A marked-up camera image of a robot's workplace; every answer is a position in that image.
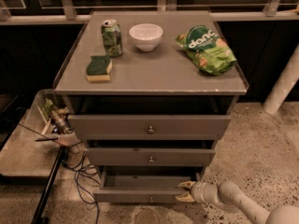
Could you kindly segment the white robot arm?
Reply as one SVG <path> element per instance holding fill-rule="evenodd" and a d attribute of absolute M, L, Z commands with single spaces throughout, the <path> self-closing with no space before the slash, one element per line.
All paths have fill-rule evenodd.
<path fill-rule="evenodd" d="M 178 186 L 185 190 L 176 197 L 179 202 L 212 203 L 226 212 L 241 211 L 252 224 L 299 224 L 298 207 L 281 205 L 272 211 L 267 211 L 229 180 L 219 185 L 185 181 Z"/>

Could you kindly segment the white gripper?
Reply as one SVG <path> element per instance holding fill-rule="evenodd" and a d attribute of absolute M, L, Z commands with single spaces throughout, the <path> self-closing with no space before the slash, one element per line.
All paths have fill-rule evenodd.
<path fill-rule="evenodd" d="M 185 181 L 178 185 L 179 188 L 188 189 L 188 191 L 177 195 L 176 199 L 183 203 L 218 203 L 218 187 L 206 182 Z"/>

